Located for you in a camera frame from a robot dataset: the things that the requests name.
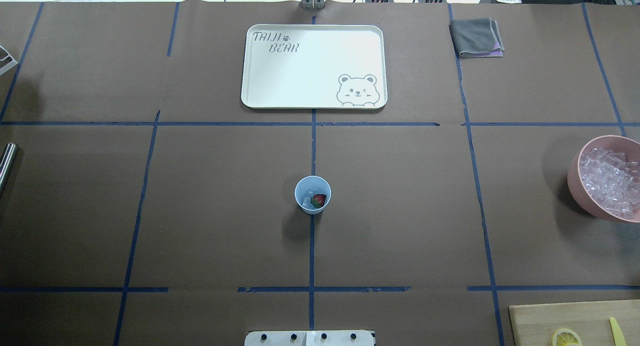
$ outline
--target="yellow knife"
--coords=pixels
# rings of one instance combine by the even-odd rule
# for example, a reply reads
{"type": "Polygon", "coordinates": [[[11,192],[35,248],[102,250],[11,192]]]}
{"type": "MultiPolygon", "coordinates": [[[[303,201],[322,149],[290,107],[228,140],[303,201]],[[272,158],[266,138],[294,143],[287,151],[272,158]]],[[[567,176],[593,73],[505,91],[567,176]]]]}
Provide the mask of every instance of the yellow knife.
{"type": "Polygon", "coordinates": [[[609,323],[611,323],[611,333],[613,334],[613,344],[615,346],[627,346],[627,342],[625,341],[624,335],[622,335],[622,330],[620,329],[620,325],[618,325],[618,321],[614,317],[610,317],[608,319],[609,323]]]}

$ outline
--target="metal cylinder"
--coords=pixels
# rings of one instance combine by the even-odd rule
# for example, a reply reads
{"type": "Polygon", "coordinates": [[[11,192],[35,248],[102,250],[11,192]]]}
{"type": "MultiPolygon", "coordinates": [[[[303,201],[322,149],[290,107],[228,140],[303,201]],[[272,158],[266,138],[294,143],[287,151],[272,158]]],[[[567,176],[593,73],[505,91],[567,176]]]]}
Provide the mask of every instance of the metal cylinder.
{"type": "Polygon", "coordinates": [[[18,145],[13,142],[6,144],[4,148],[4,154],[2,154],[2,162],[0,163],[0,194],[5,189],[5,184],[9,178],[9,171],[11,171],[11,165],[14,163],[18,153],[18,145]]]}

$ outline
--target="wooden cutting board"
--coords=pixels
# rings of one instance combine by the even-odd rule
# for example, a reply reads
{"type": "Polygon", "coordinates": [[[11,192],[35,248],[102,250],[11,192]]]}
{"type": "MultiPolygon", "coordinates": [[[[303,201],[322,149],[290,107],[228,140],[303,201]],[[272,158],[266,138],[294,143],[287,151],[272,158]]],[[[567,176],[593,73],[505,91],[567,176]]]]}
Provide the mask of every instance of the wooden cutting board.
{"type": "Polygon", "coordinates": [[[614,346],[615,317],[627,346],[640,346],[640,300],[546,303],[509,307],[516,346],[550,346],[555,330],[574,330],[583,346],[614,346]]]}

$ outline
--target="lemon slice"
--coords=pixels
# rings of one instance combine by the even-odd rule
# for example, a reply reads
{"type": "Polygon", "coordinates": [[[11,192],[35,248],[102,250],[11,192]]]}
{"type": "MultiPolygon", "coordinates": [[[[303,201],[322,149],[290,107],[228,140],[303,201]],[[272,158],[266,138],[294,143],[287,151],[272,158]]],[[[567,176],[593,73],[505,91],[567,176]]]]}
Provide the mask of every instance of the lemon slice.
{"type": "Polygon", "coordinates": [[[551,336],[551,346],[583,346],[583,341],[569,328],[560,328],[551,336]]]}

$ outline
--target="ice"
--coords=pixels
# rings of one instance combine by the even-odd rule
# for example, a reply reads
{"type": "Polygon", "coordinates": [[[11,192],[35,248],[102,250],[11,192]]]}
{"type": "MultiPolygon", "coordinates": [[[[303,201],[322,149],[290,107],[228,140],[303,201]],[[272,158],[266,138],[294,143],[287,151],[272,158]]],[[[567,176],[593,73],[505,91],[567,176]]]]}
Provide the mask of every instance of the ice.
{"type": "Polygon", "coordinates": [[[624,152],[594,148],[580,155],[580,178],[587,193],[609,213],[632,219],[640,210],[640,164],[624,152]]]}
{"type": "Polygon", "coordinates": [[[304,193],[304,196],[302,196],[302,207],[304,207],[305,209],[317,209],[317,207],[314,207],[311,204],[311,198],[313,198],[313,196],[316,194],[319,194],[319,192],[313,191],[313,189],[307,189],[307,191],[304,193]]]}

